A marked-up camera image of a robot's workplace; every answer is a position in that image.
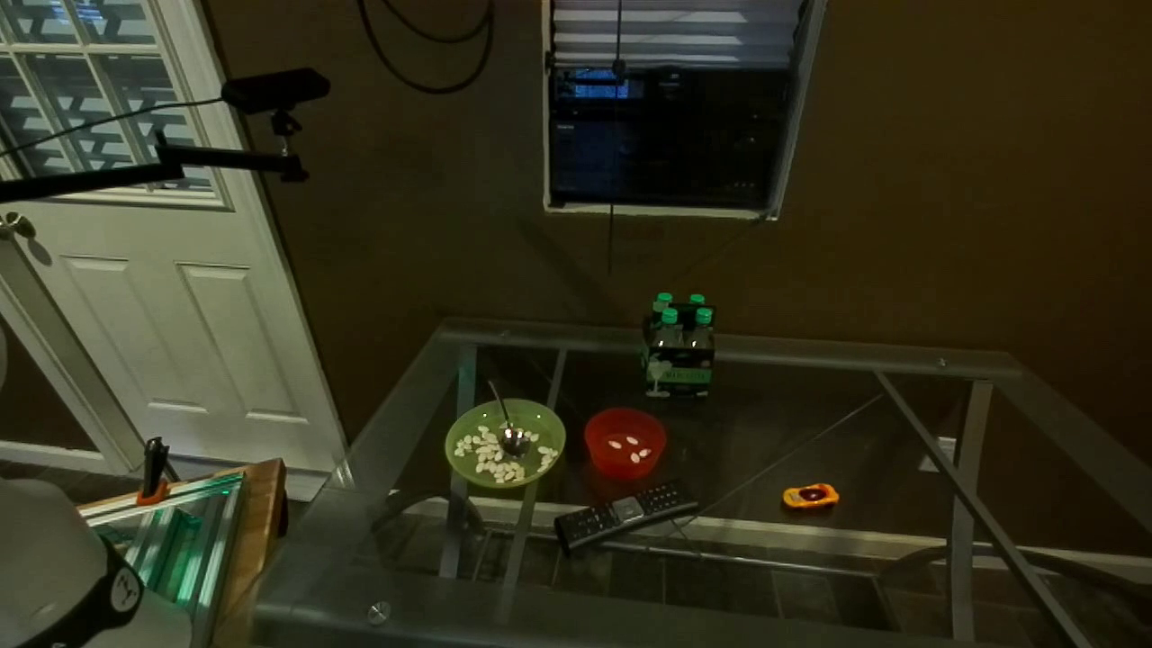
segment cable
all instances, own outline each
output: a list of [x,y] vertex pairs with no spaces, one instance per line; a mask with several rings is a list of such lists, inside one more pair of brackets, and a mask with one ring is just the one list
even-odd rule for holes
[[397,7],[397,0],[381,0],[381,3],[386,3],[387,13],[397,13],[401,25],[407,25],[407,33],[414,33],[414,34],[421,34],[421,39],[432,39],[432,44],[469,44],[469,39],[475,39],[480,27],[489,25],[489,9],[493,9],[493,0],[489,0],[487,9],[475,19],[470,27],[453,33],[453,34],[444,34],[444,33],[429,33],[429,27],[421,27],[414,19],[407,19],[407,13]]
[[102,122],[127,122],[127,117],[138,117],[138,116],[152,116],[152,111],[169,111],[169,108],[200,108],[200,103],[219,103],[222,96],[200,96],[200,99],[167,99],[167,103],[143,103],[138,111],[116,111],[116,116],[105,116],[105,117],[91,117],[91,122],[77,122],[68,129],[55,129],[45,135],[35,135],[35,139],[18,139],[13,146],[0,150],[0,158],[9,158],[9,154],[23,154],[23,150],[31,150],[45,139],[62,139],[68,133],[79,133],[79,129],[92,129]]
[[498,0],[489,0],[487,9],[483,9],[483,19],[480,19],[480,25],[483,25],[483,51],[480,51],[475,69],[470,69],[465,78],[444,81],[444,85],[417,81],[417,78],[409,78],[407,73],[401,73],[397,62],[386,52],[386,46],[381,46],[369,19],[368,19],[368,0],[355,0],[355,9],[359,9],[359,25],[363,25],[363,34],[368,34],[374,57],[378,57],[407,90],[417,90],[417,93],[461,93],[461,90],[470,85],[470,81],[483,74],[483,69],[489,66],[493,33],[498,33]]

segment white door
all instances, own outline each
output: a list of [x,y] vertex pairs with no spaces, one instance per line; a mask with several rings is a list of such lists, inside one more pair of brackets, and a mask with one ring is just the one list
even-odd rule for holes
[[[0,62],[0,90],[25,93],[45,133],[128,111],[132,99],[167,99],[167,81],[173,96],[219,93],[192,0],[105,3],[105,9],[122,13],[91,20],[71,7],[55,13],[57,25],[2,19],[9,39],[35,25],[65,34],[71,27],[77,51],[71,39],[43,51],[43,34],[25,34],[29,44],[6,51],[13,74],[2,78]],[[169,139],[242,146],[222,103],[161,111],[156,122]],[[116,154],[140,158],[156,122],[84,129],[25,165],[92,169]],[[342,428],[253,174],[195,174],[179,187],[2,207],[31,219],[35,241],[23,249],[140,434],[161,434],[183,458],[285,458],[290,466],[335,466]]]

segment metal table frame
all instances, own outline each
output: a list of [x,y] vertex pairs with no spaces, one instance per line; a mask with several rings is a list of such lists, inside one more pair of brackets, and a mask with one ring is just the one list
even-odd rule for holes
[[[313,512],[307,513],[307,525],[289,540],[289,550],[270,567],[270,579],[258,597],[258,615],[266,621],[300,621],[295,615],[313,615],[331,621],[335,615],[354,615],[355,621],[378,621],[381,633],[407,633],[397,631],[401,615],[386,589],[407,582],[407,576],[387,573],[387,582],[378,597],[368,603],[368,610],[354,600],[325,600],[318,597],[325,579],[331,582],[331,567],[337,567],[337,559],[354,550],[354,543],[368,534],[369,513],[381,507],[387,490],[397,486],[407,458],[414,454],[417,440],[423,434],[423,422],[434,411],[434,402],[458,387],[458,411],[475,402],[475,357],[480,349],[551,349],[555,372],[546,402],[558,399],[558,387],[565,380],[565,361],[570,351],[637,351],[637,331],[631,328],[565,328],[565,324],[501,324],[501,319],[446,319],[429,344],[417,351],[403,380],[386,396],[378,412],[359,433],[354,458],[326,490],[313,499]],[[751,338],[751,334],[719,334],[716,338],[716,364],[777,364],[777,367],[829,367],[829,372],[864,372],[876,374],[885,399],[903,412],[908,433],[924,446],[927,459],[941,466],[941,476],[954,490],[951,504],[951,534],[948,534],[948,595],[951,595],[951,637],[954,639],[975,639],[975,620],[971,620],[971,534],[975,523],[990,534],[993,546],[1005,553],[1007,567],[1022,579],[1029,597],[1041,603],[1041,610],[1065,633],[1070,644],[1092,644],[1087,633],[1076,626],[1076,620],[1055,600],[1055,595],[1043,588],[1035,567],[1022,559],[1022,550],[1010,543],[1010,537],[1001,530],[1001,523],[990,513],[990,507],[978,499],[978,459],[981,459],[981,440],[990,422],[993,391],[1005,396],[1026,422],[1035,426],[1043,440],[1050,440],[1095,486],[1100,486],[1105,496],[1113,496],[1143,534],[1152,534],[1152,472],[1122,448],[1107,433],[1100,433],[1092,416],[1082,416],[1076,405],[1070,405],[1050,386],[1043,386],[1035,374],[1029,374],[1017,361],[1007,351],[981,351],[981,349],[921,349],[921,344],[861,344],[861,343],[804,343],[804,338]],[[913,412],[913,405],[903,399],[903,391],[894,386],[896,374],[924,374],[924,379],[965,379],[969,380],[969,405],[965,405],[965,440],[959,448],[959,463],[951,463],[924,422]],[[480,603],[480,610],[458,609],[449,597],[449,576],[461,560],[461,540],[449,534],[444,560],[439,560],[439,582],[423,595],[439,603],[439,610],[453,615],[475,615],[489,620],[498,626],[519,626],[533,603],[551,600],[551,595],[533,595],[537,600],[516,597],[519,582],[519,559],[525,546],[525,525],[533,519],[537,490],[525,490],[523,512],[519,512],[519,537],[511,543],[511,567],[505,573],[505,597]],[[458,530],[458,513],[469,507],[465,482],[453,482],[449,490],[449,530]],[[795,631],[795,621],[783,620],[763,620],[756,621],[756,637],[777,633],[781,637],[807,637],[807,639],[864,639],[864,644],[921,644],[921,637],[896,637],[896,633],[869,633],[869,631]]]

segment utensil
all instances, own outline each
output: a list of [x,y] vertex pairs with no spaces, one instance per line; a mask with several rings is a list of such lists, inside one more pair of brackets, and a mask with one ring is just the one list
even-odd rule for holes
[[489,380],[489,391],[493,391],[493,399],[501,402],[501,416],[505,416],[505,422],[501,422],[501,448],[505,448],[507,458],[525,454],[530,440],[525,440],[525,433],[511,422],[507,402],[505,402],[498,380]]

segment window blinds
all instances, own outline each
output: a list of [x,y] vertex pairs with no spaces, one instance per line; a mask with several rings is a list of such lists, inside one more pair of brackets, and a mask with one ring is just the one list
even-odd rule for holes
[[792,69],[804,0],[555,0],[555,69]]

